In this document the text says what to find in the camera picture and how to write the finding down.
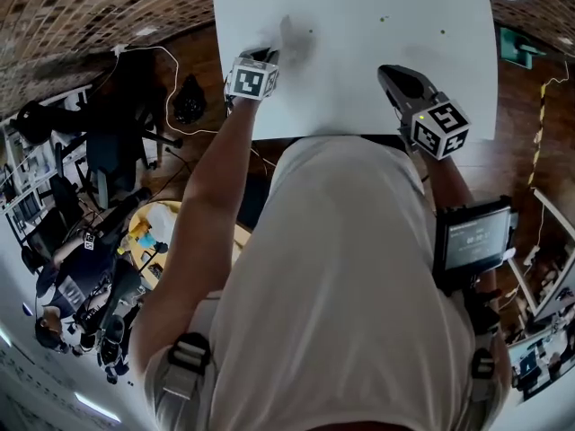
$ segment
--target black t-shirt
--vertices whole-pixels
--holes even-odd
[[[46,265],[38,278],[36,291],[42,297],[54,284],[56,293],[46,306],[56,306],[60,310],[60,318],[64,319],[77,311],[77,306],[84,303],[103,278],[111,275],[112,266],[113,250],[96,239],[93,251],[87,250],[83,244],[78,246],[62,262],[60,270],[51,264]],[[74,288],[74,305],[70,303],[71,288]]]

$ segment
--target white desk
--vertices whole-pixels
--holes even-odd
[[[214,0],[214,6],[224,76],[243,50],[283,45],[278,89],[260,107],[254,139],[395,133],[398,119],[376,76],[382,64],[422,72],[463,107],[471,139],[494,137],[497,49],[489,0]],[[291,30],[283,30],[282,41],[286,16]]]

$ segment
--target trash bag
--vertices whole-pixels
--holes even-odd
[[[204,90],[194,75],[189,75],[183,82],[180,92],[173,101],[173,115],[184,125],[199,120],[206,109]]]

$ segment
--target brick wall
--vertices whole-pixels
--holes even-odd
[[[147,46],[213,19],[212,0],[0,0],[0,117],[93,80],[118,43]],[[146,26],[158,30],[137,37]]]
[[[575,55],[575,0],[491,0],[495,21]],[[560,39],[571,40],[568,45]]]

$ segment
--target yellow and black tape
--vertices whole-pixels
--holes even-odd
[[[535,134],[535,139],[533,140],[535,144],[535,154],[533,155],[533,168],[531,169],[531,175],[527,181],[527,188],[530,189],[533,184],[533,179],[535,177],[535,169],[537,167],[537,161],[539,161],[539,155],[541,154],[541,139],[543,138],[543,124],[545,120],[545,90],[547,84],[543,83],[541,85],[541,108],[539,110],[539,130]]]

